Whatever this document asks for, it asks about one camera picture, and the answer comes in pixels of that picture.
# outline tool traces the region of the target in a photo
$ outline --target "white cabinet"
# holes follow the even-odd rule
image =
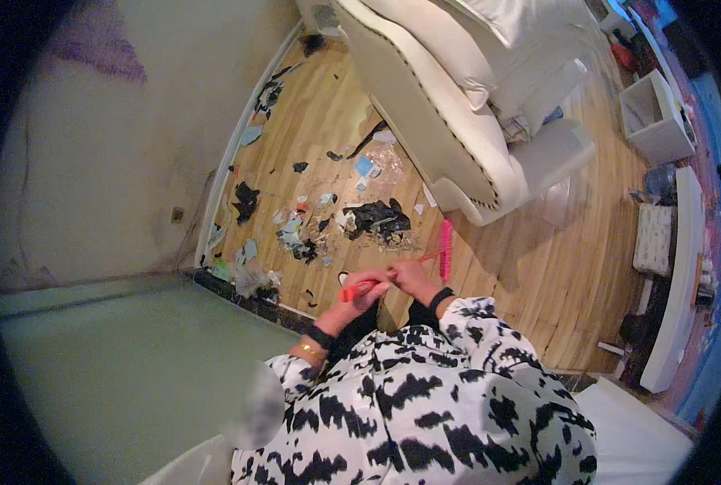
[[[624,135],[651,165],[695,154],[673,91],[659,71],[620,92],[619,103]]]

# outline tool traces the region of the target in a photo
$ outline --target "red object in hand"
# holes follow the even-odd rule
[[[339,296],[342,299],[342,303],[346,304],[353,301],[358,296],[364,296],[378,284],[379,282],[376,279],[366,279],[365,281],[361,281],[360,283],[355,283],[354,285],[342,288],[342,291],[339,292]]]

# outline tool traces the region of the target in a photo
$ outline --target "blue paper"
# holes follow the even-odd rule
[[[361,155],[358,158],[358,161],[355,162],[355,170],[358,170],[358,173],[361,177],[365,177],[369,170],[371,170],[371,167],[374,167],[374,164],[371,163],[371,160]]]
[[[256,127],[247,127],[245,131],[242,131],[242,140],[239,141],[243,147],[251,144],[253,141],[258,140],[261,133],[264,132],[264,125],[258,125]]]

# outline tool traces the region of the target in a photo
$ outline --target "black wristband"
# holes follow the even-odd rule
[[[314,324],[312,324],[307,329],[307,336],[317,342],[320,347],[323,347],[323,349],[327,351],[331,350],[331,345],[333,344],[333,341],[336,340],[336,338],[331,337],[326,332],[317,328]]]
[[[438,316],[436,315],[436,307],[439,306],[439,304],[444,301],[445,298],[449,298],[454,294],[455,292],[452,291],[452,288],[450,288],[449,286],[442,289],[439,293],[436,293],[436,296],[433,296],[433,299],[430,301],[430,305],[428,305],[428,314],[438,318]]]

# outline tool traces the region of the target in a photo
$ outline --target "baseboard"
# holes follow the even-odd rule
[[[223,189],[226,187],[226,181],[229,178],[229,165],[236,157],[236,152],[239,150],[239,141],[242,138],[242,131],[247,127],[247,123],[250,118],[253,117],[253,109],[256,107],[256,100],[261,89],[264,88],[264,84],[269,81],[274,70],[280,65],[282,60],[285,58],[285,54],[291,49],[291,46],[296,42],[298,33],[301,32],[301,28],[304,26],[304,20],[299,19],[298,23],[288,37],[280,44],[280,48],[277,53],[274,54],[269,65],[266,67],[264,72],[261,74],[256,87],[253,88],[253,93],[250,95],[250,99],[247,101],[245,110],[239,117],[239,121],[236,123],[229,144],[226,146],[226,152],[223,154],[223,159],[215,171],[215,178],[212,181],[212,187],[210,188],[209,198],[207,199],[207,205],[204,208],[204,218],[201,221],[201,231],[199,232],[199,238],[196,247],[196,256],[194,257],[194,267],[198,268],[201,266],[201,257],[205,256],[205,252],[208,250],[207,243],[210,240],[210,234],[212,230],[212,224],[215,222],[215,214],[218,212],[220,206],[221,196]]]

